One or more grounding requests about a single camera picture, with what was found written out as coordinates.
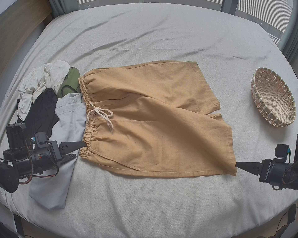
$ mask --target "tan shorts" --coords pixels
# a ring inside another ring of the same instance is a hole
[[[114,114],[113,135],[91,114],[81,157],[132,176],[236,174],[231,127],[209,115],[220,104],[195,61],[93,69],[79,83],[87,114],[90,103]]]

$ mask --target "basket rim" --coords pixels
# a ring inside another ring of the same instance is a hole
[[[294,113],[293,113],[293,117],[291,122],[283,122],[281,119],[279,119],[275,113],[273,111],[271,111],[271,109],[268,108],[268,106],[265,104],[265,102],[263,101],[258,89],[257,89],[257,85],[256,85],[256,81],[255,81],[255,75],[256,73],[261,70],[261,69],[266,69],[267,71],[270,70],[270,74],[275,74],[275,77],[277,77],[283,84],[283,86],[288,90],[288,93],[291,94],[291,99],[292,99],[292,104],[293,104],[293,108],[295,108]],[[253,76],[252,76],[252,93],[255,94],[256,98],[258,99],[258,101],[261,103],[263,110],[265,110],[268,114],[269,117],[271,117],[275,122],[277,122],[279,125],[283,126],[283,125],[290,125],[294,122],[295,118],[296,118],[296,104],[295,104],[295,99],[293,97],[293,94],[291,92],[291,90],[289,89],[288,85],[286,84],[286,82],[273,70],[266,68],[266,67],[259,67],[255,70]]]

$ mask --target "mattress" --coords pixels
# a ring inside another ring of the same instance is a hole
[[[94,68],[155,60],[196,61],[232,127],[237,161],[272,159],[276,144],[294,150],[298,122],[269,125],[250,92],[256,68],[277,72],[298,98],[297,78],[256,23],[226,13],[178,4],[122,4],[90,8],[54,19],[33,45],[0,108],[4,125],[17,89],[30,70],[64,60],[83,74]],[[3,137],[1,151],[8,148]],[[298,198],[274,191],[258,177],[138,178],[102,170],[78,159],[64,209],[49,211],[28,196],[0,189],[0,201],[29,222],[64,237],[231,237],[261,225]]]

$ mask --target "curtain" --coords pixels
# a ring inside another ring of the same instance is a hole
[[[284,33],[284,39],[278,44],[278,48],[284,54],[290,64],[293,63],[298,53],[298,1],[294,0],[289,24]]]
[[[53,9],[52,17],[56,18],[60,15],[77,11],[80,9],[77,0],[49,0]]]

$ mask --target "wooden floor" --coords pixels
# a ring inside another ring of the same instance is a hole
[[[281,212],[279,215],[271,219],[266,224],[263,224],[259,227],[255,227],[254,229],[247,231],[241,235],[234,236],[232,238],[257,238],[258,236],[264,236],[269,237],[273,236],[276,232],[277,225],[281,219],[281,217],[287,212],[287,210]],[[298,209],[296,210],[296,219],[298,219]],[[288,216],[285,215],[283,219],[280,222],[279,228],[283,225],[287,224]],[[36,227],[35,225],[25,221],[22,219],[24,234],[29,235],[33,238],[64,238],[62,236],[55,235],[49,231],[40,229]]]

